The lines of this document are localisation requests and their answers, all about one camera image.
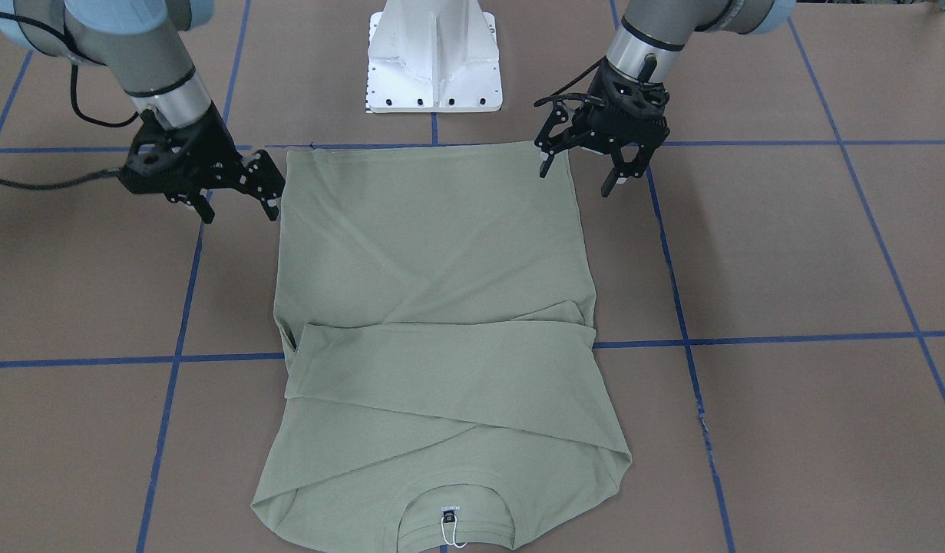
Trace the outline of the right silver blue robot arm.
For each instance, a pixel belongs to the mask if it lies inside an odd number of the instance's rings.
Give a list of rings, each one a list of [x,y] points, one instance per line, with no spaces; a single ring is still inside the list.
[[[80,68],[96,66],[110,70],[134,104],[121,127],[140,122],[121,167],[44,184],[45,191],[115,178],[132,194],[160,194],[211,224],[206,192],[233,189],[278,220],[282,172],[266,151],[237,150],[181,38],[213,13],[212,1],[0,1],[3,35],[69,62],[70,108],[81,120],[99,123],[77,101]]]

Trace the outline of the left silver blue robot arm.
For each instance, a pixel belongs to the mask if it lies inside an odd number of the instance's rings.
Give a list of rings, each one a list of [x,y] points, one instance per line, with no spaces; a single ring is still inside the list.
[[[691,35],[767,34],[794,10],[792,1],[631,1],[606,54],[582,72],[591,77],[587,91],[565,84],[536,101],[550,106],[534,141],[541,151],[540,177],[557,154],[580,147],[613,162],[603,197],[626,180],[641,178],[671,133],[664,81]]]

